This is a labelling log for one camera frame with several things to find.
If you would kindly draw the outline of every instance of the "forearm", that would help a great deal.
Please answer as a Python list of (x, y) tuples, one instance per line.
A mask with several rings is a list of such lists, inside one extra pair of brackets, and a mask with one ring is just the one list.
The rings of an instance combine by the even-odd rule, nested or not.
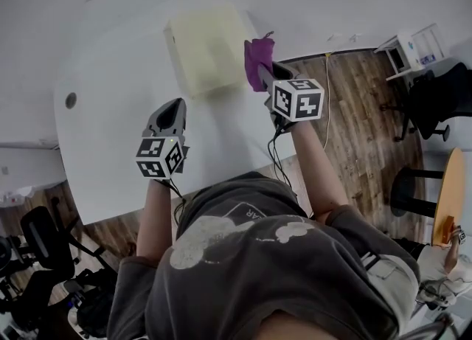
[(136, 255), (158, 263), (172, 246), (170, 189), (151, 180), (139, 224)]
[(450, 274), (451, 271), (457, 264), (457, 258), (459, 256), (459, 241), (452, 241), (452, 246), (449, 249), (448, 254), (445, 257), (444, 270), (446, 274)]
[(291, 134), (315, 218), (348, 204), (346, 191), (310, 122), (296, 124)]

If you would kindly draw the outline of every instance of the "white cable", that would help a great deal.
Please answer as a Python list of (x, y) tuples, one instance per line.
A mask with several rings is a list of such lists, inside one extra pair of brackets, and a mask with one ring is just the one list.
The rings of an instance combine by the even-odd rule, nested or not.
[(326, 55), (326, 80), (327, 80), (327, 125), (326, 125), (326, 140), (324, 141), (324, 146), (323, 150), (326, 149), (327, 145), (327, 137), (330, 133), (330, 118), (331, 118), (331, 105), (330, 105), (330, 100), (331, 100), (331, 94), (330, 94), (330, 75), (327, 72), (327, 62), (329, 59), (329, 55)]

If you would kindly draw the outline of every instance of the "dark gray t-shirt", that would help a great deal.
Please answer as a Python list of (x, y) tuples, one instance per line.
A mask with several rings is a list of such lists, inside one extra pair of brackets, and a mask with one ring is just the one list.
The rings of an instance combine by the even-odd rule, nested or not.
[(361, 257), (415, 260), (352, 206), (321, 225), (285, 184), (219, 184), (187, 207), (159, 266), (122, 261), (108, 339), (252, 339), (281, 310), (338, 339), (393, 339), (393, 312), (369, 284)]

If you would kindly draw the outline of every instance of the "person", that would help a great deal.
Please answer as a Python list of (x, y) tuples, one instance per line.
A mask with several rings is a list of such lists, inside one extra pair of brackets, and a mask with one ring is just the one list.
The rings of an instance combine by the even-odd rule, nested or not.
[(416, 261), (349, 205), (310, 122), (291, 136), (313, 221), (288, 185), (249, 173), (198, 193), (172, 244), (170, 190), (150, 181), (109, 340), (395, 339), (404, 330)]
[(472, 262), (459, 254), (459, 226), (454, 227), (451, 247), (430, 246), (406, 238), (394, 239), (418, 261), (421, 289), (418, 299), (431, 308), (448, 307), (472, 288)]

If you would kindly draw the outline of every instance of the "white table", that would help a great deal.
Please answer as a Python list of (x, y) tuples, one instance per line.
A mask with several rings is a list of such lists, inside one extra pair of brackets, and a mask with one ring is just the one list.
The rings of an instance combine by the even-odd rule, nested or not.
[[(158, 18), (149, 15), (104, 35), (55, 89), (60, 151), (84, 224), (143, 207), (148, 180), (134, 160), (141, 132), (159, 106), (177, 97), (187, 103), (190, 146), (184, 174), (173, 178), (182, 194), (271, 163), (267, 94), (245, 85), (191, 100), (178, 86), (167, 51), (167, 19), (151, 20)], [(67, 109), (71, 92), (77, 104)], [(277, 140), (277, 150), (281, 159), (295, 154), (289, 135)]]

